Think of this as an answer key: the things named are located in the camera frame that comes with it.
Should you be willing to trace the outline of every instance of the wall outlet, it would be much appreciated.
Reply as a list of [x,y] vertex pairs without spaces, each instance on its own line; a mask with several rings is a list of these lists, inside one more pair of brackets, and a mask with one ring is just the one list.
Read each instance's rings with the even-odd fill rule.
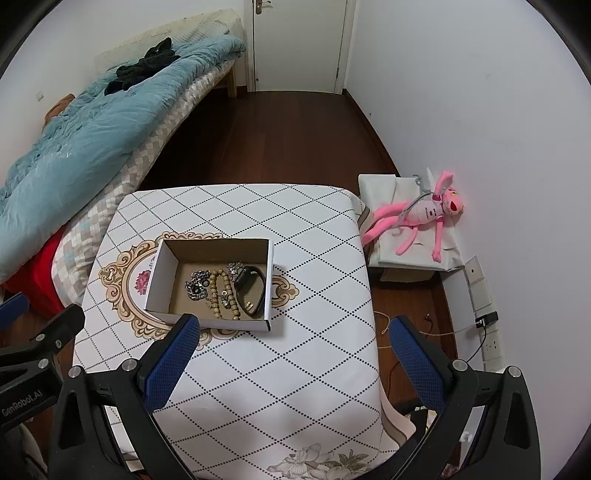
[[[480,337],[484,338],[484,332],[480,334]],[[493,325],[492,328],[486,331],[486,341],[482,345],[482,359],[489,362],[502,357],[501,332],[498,325]]]

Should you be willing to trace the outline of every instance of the bracelet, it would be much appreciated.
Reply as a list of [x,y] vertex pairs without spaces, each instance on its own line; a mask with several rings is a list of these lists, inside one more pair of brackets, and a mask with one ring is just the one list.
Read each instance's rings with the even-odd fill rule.
[[[224,280],[224,290],[221,293],[217,291],[217,278],[222,276]],[[221,319],[222,311],[220,310],[220,301],[222,305],[226,309],[232,309],[232,313],[234,314],[234,320],[240,320],[240,311],[238,310],[238,306],[236,305],[236,300],[234,299],[234,295],[232,294],[232,287],[230,285],[230,278],[228,274],[223,270],[214,270],[211,272],[209,277],[210,280],[210,289],[212,291],[212,299],[211,299],[211,308],[213,309],[213,315],[217,319]]]
[[[247,302],[246,305],[244,305],[244,295],[241,294],[241,292],[244,289],[244,287],[248,284],[248,282],[252,279],[252,275],[257,275],[262,280],[262,284],[263,284],[262,293],[261,293],[261,296],[259,297],[256,305],[254,305],[250,301]],[[242,268],[242,271],[238,274],[238,276],[236,277],[236,280],[234,280],[234,290],[236,291],[236,301],[240,305],[240,308],[242,310],[244,310],[244,312],[249,317],[254,317],[255,315],[257,315],[259,313],[260,309],[262,308],[264,300],[265,300],[266,286],[267,286],[267,280],[265,278],[265,274],[261,271],[261,269],[258,267],[253,267],[253,266],[248,266],[248,265],[246,265]]]

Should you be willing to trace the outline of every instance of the jewelry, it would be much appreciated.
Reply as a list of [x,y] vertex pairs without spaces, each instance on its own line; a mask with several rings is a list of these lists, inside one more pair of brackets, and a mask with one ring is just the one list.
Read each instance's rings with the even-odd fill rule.
[[[217,278],[220,276],[224,280],[225,289],[222,290],[222,292],[218,294],[218,292],[217,292]],[[223,318],[222,311],[220,310],[220,301],[221,301],[224,308],[226,308],[228,310],[230,310],[230,309],[232,310],[232,313],[234,314],[233,320],[240,320],[240,310],[238,310],[238,303],[236,302],[236,299],[234,298],[234,294],[232,293],[232,285],[230,283],[230,278],[229,278],[228,274],[226,272],[224,272],[223,270],[214,270],[214,271],[210,272],[209,284],[210,284],[210,289],[212,292],[212,298],[210,300],[211,301],[210,308],[213,309],[214,317],[217,319]]]
[[191,273],[191,280],[185,282],[185,289],[191,300],[197,301],[207,298],[209,276],[209,270],[199,270]]
[[[248,301],[246,305],[244,305],[244,294],[245,290],[247,290],[248,284],[252,281],[253,275],[258,276],[263,284],[263,289],[261,291],[261,295],[259,296],[257,304],[253,304],[251,301]],[[254,267],[253,265],[242,266],[240,273],[238,274],[236,280],[234,280],[234,289],[236,290],[236,300],[240,305],[240,308],[244,310],[244,312],[249,317],[255,317],[261,311],[264,305],[265,300],[265,285],[267,279],[265,278],[264,273],[261,271],[260,268]]]
[[244,268],[242,262],[232,262],[228,264],[228,272],[230,273],[230,278],[232,281],[236,281],[236,278]]

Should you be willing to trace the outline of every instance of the wall socket panel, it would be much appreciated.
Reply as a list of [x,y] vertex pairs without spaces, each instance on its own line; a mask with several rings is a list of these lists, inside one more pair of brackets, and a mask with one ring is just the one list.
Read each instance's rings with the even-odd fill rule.
[[[466,262],[465,273],[475,318],[494,312],[496,308],[478,257],[472,257]],[[484,340],[484,328],[478,329],[478,335],[482,342]],[[496,372],[505,368],[501,331],[498,322],[486,327],[486,341],[482,344],[482,360],[484,370],[487,372]]]

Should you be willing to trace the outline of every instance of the pink stuffed toy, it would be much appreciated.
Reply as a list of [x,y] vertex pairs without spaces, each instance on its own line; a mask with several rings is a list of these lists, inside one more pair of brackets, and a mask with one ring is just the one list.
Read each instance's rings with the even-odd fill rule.
[[459,215],[464,211],[464,202],[457,192],[451,188],[452,181],[453,173],[444,171],[437,181],[435,191],[428,200],[393,203],[377,209],[374,213],[375,223],[373,227],[361,237],[362,245],[367,245],[386,230],[397,226],[407,226],[412,229],[411,234],[396,250],[397,255],[402,255],[416,239],[418,226],[435,221],[437,225],[433,260],[441,263],[441,236],[443,234],[445,215]]

